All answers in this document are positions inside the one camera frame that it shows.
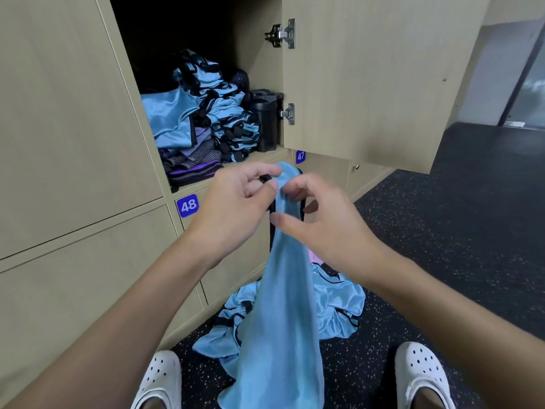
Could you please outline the pile of blue bibs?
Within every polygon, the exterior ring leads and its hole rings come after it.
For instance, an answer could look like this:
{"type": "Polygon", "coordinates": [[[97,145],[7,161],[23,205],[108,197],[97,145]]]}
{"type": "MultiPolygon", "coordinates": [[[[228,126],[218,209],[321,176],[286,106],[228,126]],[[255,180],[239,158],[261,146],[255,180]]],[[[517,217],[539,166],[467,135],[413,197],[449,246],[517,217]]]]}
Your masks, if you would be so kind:
{"type": "MultiPolygon", "coordinates": [[[[311,263],[311,272],[319,339],[349,338],[359,327],[366,299],[364,290],[343,274],[328,274],[323,265],[311,263]]],[[[214,318],[210,331],[192,347],[194,352],[218,360],[231,378],[236,378],[242,345],[239,328],[253,310],[260,283],[251,282],[233,293],[214,318]]]]}

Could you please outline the open beige locker door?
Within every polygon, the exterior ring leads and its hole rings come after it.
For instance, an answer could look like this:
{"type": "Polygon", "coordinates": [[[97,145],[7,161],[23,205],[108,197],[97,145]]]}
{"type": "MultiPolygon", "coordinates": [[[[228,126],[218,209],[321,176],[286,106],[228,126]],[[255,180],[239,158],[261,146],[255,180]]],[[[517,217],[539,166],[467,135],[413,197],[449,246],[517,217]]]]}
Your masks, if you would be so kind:
{"type": "Polygon", "coordinates": [[[282,0],[291,149],[429,173],[490,0],[282,0]]]}

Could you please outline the dark patterned cloth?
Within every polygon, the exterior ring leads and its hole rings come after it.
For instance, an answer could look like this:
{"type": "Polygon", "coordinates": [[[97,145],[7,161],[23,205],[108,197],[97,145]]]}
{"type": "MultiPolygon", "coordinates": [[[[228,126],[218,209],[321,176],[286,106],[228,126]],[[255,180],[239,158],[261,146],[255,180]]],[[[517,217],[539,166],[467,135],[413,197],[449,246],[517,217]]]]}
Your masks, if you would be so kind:
{"type": "Polygon", "coordinates": [[[229,79],[230,84],[234,84],[238,90],[247,94],[250,90],[250,81],[248,74],[241,68],[237,69],[229,79]]]}

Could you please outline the white right clog shoe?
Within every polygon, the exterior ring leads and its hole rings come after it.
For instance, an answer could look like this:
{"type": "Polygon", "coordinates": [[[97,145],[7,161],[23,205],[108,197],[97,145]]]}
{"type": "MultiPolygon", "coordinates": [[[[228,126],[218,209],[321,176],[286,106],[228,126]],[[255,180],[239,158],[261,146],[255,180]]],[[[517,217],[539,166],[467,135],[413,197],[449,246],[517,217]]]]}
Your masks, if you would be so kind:
{"type": "Polygon", "coordinates": [[[401,344],[395,355],[397,409],[410,409],[421,388],[439,396],[445,409],[456,409],[445,370],[436,355],[416,342],[401,344]]]}

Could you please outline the person's left hand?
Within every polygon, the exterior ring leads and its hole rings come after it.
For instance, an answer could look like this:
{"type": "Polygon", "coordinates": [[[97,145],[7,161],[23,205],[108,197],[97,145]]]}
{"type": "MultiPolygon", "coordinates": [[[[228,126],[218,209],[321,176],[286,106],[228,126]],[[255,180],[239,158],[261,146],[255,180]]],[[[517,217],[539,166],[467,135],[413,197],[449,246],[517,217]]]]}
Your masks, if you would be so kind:
{"type": "Polygon", "coordinates": [[[210,270],[242,246],[261,223],[273,201],[247,199],[242,185],[250,180],[265,182],[283,172],[278,164],[243,162],[220,169],[194,214],[183,237],[198,263],[210,270]]]}

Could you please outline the person's right hand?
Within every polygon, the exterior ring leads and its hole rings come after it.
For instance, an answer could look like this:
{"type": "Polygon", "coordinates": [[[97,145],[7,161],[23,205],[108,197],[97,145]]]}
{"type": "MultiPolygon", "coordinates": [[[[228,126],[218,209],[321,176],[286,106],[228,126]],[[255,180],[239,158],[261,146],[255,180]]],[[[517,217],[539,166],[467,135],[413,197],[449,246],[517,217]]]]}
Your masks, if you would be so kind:
{"type": "Polygon", "coordinates": [[[313,224],[313,245],[307,247],[338,272],[371,289],[390,249],[371,232],[347,194],[316,173],[289,180],[282,192],[291,202],[307,197],[318,201],[315,221],[308,222],[313,224]]]}

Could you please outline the folded shiny blue cloth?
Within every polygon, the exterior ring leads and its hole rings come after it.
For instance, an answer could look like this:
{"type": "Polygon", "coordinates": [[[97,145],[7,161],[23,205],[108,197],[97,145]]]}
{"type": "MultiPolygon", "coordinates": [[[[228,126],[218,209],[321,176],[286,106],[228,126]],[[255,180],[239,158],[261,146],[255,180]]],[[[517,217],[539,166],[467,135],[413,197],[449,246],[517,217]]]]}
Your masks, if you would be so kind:
{"type": "Polygon", "coordinates": [[[193,117],[200,107],[181,86],[142,94],[141,100],[157,149],[185,149],[197,144],[193,117]]]}

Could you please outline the beige wooden locker cabinet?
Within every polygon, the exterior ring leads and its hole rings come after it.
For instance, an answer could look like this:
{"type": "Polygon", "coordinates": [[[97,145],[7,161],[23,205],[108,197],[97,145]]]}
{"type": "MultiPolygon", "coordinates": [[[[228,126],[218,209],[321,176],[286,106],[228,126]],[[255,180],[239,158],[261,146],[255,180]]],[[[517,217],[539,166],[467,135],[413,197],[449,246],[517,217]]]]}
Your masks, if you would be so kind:
{"type": "Polygon", "coordinates": [[[0,0],[0,409],[175,238],[119,23],[0,0]]]}

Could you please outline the glass door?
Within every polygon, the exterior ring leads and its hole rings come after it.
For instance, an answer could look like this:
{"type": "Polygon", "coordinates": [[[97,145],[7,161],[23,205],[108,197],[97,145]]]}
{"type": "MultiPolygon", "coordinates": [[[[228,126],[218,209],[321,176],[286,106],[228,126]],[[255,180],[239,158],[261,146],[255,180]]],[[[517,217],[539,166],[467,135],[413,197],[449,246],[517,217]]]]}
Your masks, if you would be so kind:
{"type": "Polygon", "coordinates": [[[506,120],[525,122],[523,129],[545,130],[545,22],[498,125],[506,120]]]}

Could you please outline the white left clog shoe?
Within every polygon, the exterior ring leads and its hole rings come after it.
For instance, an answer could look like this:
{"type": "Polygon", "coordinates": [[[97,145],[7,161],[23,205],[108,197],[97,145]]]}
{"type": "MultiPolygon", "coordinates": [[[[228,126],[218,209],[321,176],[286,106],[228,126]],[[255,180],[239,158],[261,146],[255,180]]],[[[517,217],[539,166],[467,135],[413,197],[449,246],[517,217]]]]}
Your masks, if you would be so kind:
{"type": "Polygon", "coordinates": [[[165,409],[181,409],[181,363],[171,350],[154,354],[131,409],[143,409],[152,399],[160,400],[165,409]]]}

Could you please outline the person's left forearm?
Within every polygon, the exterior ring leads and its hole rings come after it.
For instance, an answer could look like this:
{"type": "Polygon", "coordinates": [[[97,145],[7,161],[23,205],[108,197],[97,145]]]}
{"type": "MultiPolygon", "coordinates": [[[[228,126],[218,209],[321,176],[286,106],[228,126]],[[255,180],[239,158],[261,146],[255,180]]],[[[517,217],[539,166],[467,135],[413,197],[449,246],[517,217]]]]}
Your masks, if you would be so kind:
{"type": "Polygon", "coordinates": [[[208,266],[184,232],[53,364],[3,409],[129,409],[175,314],[208,266]]]}

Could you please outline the stack of black-trimmed blue bibs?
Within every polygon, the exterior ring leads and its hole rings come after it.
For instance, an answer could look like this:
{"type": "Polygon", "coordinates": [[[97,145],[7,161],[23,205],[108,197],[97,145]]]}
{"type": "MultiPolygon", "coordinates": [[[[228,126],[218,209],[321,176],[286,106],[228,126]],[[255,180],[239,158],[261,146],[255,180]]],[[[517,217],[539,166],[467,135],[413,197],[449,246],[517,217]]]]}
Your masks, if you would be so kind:
{"type": "Polygon", "coordinates": [[[247,93],[226,80],[221,66],[189,49],[175,56],[173,78],[195,100],[223,163],[244,161],[259,141],[257,117],[243,106],[247,93]]]}

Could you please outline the person's right forearm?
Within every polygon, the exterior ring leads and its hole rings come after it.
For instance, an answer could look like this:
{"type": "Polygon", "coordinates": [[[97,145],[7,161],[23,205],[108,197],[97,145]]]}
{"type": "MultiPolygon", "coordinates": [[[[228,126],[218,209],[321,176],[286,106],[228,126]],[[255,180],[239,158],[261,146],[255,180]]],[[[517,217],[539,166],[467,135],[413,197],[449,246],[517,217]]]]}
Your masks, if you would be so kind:
{"type": "Polygon", "coordinates": [[[364,285],[419,327],[489,409],[545,409],[545,341],[397,253],[364,285]]]}

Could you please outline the light blue mesh training bib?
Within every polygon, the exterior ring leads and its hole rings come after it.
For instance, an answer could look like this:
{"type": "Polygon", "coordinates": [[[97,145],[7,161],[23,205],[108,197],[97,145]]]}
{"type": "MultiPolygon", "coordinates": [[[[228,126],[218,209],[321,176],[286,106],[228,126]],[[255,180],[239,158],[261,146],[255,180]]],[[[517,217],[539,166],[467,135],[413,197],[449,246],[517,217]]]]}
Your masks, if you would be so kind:
{"type": "Polygon", "coordinates": [[[298,236],[275,225],[255,303],[242,322],[235,382],[221,409],[323,409],[324,375],[311,262],[298,236]]]}

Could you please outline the folded purple and grey clothes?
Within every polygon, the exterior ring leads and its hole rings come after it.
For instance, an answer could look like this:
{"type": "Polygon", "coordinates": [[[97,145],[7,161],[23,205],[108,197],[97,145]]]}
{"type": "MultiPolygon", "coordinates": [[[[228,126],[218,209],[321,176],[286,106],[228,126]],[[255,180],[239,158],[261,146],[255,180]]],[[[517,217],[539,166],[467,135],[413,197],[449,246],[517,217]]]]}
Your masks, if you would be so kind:
{"type": "Polygon", "coordinates": [[[159,149],[161,162],[171,188],[210,178],[223,167],[222,153],[215,148],[210,128],[195,128],[196,146],[159,149]]]}

